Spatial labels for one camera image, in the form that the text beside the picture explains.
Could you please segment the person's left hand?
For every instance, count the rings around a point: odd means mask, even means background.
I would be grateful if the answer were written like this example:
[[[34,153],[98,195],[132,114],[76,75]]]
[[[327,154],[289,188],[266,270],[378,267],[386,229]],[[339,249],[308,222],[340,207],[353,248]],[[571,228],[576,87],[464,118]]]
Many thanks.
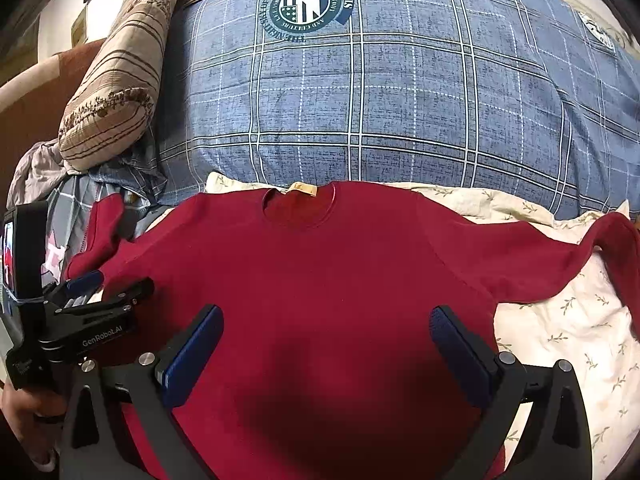
[[[2,387],[1,411],[29,459],[41,472],[52,472],[62,434],[67,401],[43,389],[15,389],[7,379]]]

